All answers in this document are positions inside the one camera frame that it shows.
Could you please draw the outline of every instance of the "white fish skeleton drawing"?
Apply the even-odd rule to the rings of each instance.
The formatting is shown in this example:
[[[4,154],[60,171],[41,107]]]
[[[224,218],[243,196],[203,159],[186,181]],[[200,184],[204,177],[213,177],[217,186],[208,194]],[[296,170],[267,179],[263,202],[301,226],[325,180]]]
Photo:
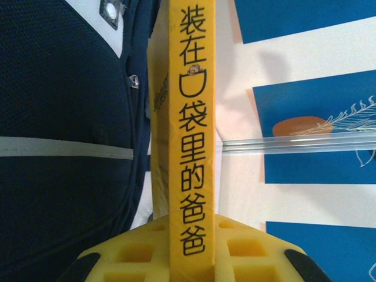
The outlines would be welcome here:
[[[376,263],[373,266],[371,266],[370,270],[368,271],[368,274],[370,275],[370,277],[372,278],[374,282],[376,282],[376,278],[372,272],[374,271],[375,268],[376,268]]]
[[[326,122],[318,123],[316,127],[301,130],[298,132],[293,132],[290,135],[308,135],[326,132],[328,129],[341,130],[348,132],[372,132],[376,131],[376,102],[373,101],[373,95],[368,98],[369,105],[363,103],[362,100],[359,102],[360,108],[357,109],[357,104],[354,103],[351,106],[351,112],[348,113],[347,110],[340,112],[340,114],[334,118],[330,116]],[[357,159],[360,162],[360,166],[363,167],[369,164],[376,155],[376,150],[373,150],[371,157],[365,162],[359,155],[358,151]]]

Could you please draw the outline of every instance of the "white panel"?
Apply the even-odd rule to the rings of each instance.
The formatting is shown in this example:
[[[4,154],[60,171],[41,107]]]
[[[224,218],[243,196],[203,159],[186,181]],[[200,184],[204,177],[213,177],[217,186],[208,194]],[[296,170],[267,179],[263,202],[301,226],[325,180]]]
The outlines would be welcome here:
[[[123,51],[123,16],[114,30],[99,14],[100,0],[65,0],[83,17],[120,57]]]

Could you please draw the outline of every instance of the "yellow foam holder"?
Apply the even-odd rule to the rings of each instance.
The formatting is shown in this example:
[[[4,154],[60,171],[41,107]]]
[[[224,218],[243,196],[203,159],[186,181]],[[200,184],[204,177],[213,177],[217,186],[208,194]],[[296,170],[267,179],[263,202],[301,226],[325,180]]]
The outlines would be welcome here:
[[[304,254],[293,244],[220,215],[214,226],[216,282],[328,281],[303,280],[285,255],[286,250]],[[169,217],[164,216],[82,253],[100,254],[85,281],[169,282],[169,246]]]

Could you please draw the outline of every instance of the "yellow book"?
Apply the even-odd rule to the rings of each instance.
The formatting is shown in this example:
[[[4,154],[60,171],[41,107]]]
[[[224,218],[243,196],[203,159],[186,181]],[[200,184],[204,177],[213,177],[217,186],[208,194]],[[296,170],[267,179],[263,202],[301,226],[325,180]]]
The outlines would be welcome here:
[[[213,0],[162,1],[149,45],[154,217],[168,203],[172,282],[214,281],[215,34]]]

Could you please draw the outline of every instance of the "zipper pull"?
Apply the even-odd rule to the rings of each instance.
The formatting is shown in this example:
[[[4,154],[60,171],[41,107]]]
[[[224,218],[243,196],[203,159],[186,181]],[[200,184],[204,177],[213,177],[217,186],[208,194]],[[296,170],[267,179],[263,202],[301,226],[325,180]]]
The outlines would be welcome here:
[[[139,77],[137,75],[131,75],[130,80],[132,81],[132,88],[138,89],[140,86]]]

